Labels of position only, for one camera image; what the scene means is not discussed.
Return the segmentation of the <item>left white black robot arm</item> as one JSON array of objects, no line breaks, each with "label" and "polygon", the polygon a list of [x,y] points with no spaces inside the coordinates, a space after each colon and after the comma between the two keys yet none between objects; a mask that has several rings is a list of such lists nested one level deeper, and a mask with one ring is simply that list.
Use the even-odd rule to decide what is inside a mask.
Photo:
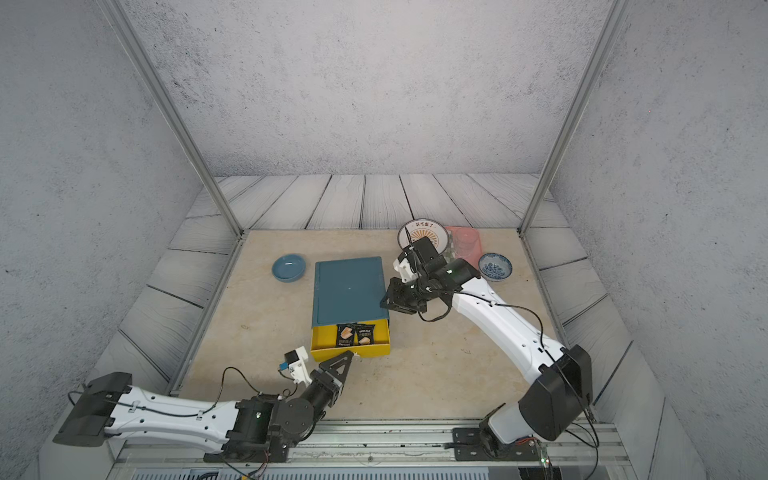
[{"label": "left white black robot arm", "polygon": [[70,393],[74,405],[53,440],[100,447],[110,438],[144,439],[203,451],[208,463],[284,463],[340,397],[354,354],[345,351],[303,377],[291,397],[258,393],[240,401],[195,401],[160,395],[113,372]]}]

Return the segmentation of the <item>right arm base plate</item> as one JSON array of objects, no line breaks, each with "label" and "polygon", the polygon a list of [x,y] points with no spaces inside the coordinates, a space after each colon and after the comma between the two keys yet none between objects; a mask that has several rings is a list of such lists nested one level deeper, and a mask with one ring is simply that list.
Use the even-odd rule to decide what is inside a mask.
[{"label": "right arm base plate", "polygon": [[454,428],[452,439],[444,445],[444,448],[452,450],[454,459],[460,462],[536,462],[541,460],[535,440],[527,439],[518,443],[501,444],[479,427]]}]

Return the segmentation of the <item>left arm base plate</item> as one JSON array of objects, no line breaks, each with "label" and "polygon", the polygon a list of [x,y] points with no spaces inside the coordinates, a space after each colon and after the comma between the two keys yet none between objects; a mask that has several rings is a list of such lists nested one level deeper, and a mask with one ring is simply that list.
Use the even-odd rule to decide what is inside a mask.
[{"label": "left arm base plate", "polygon": [[231,431],[219,453],[205,453],[205,463],[284,463],[288,446],[266,430],[254,432]]}]

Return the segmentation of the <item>yellow top drawer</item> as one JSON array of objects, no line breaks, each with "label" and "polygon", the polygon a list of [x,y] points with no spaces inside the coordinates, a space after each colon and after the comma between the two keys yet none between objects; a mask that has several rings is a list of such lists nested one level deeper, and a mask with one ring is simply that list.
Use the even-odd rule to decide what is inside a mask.
[{"label": "yellow top drawer", "polygon": [[389,355],[389,321],[379,319],[313,328],[311,355],[315,361],[323,362],[346,351],[364,358]]}]

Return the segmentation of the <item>black cookie packet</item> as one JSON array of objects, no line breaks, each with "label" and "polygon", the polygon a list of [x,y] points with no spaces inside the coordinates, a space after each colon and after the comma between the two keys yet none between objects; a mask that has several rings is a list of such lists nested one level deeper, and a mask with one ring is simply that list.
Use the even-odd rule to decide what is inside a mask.
[{"label": "black cookie packet", "polygon": [[357,324],[355,326],[358,345],[371,345],[375,343],[375,326],[372,324]]},{"label": "black cookie packet", "polygon": [[355,324],[337,324],[336,346],[338,348],[350,347],[354,345]]}]

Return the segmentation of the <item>teal drawer cabinet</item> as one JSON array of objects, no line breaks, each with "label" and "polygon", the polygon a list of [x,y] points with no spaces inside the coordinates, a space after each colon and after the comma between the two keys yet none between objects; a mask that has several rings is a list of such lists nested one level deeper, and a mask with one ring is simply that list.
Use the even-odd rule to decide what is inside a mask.
[{"label": "teal drawer cabinet", "polygon": [[315,264],[312,327],[388,319],[380,256]]}]

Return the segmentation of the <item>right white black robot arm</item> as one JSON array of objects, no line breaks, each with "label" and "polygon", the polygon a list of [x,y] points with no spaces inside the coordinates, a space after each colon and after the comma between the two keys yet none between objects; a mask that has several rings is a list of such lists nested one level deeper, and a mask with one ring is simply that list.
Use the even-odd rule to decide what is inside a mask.
[{"label": "right white black robot arm", "polygon": [[531,437],[554,441],[585,412],[592,398],[592,362],[583,348],[567,348],[533,326],[463,259],[424,264],[403,254],[393,267],[397,275],[390,279],[383,308],[422,316],[430,301],[443,301],[449,313],[479,327],[529,384],[517,403],[498,407],[481,422],[481,441],[491,454]]}]

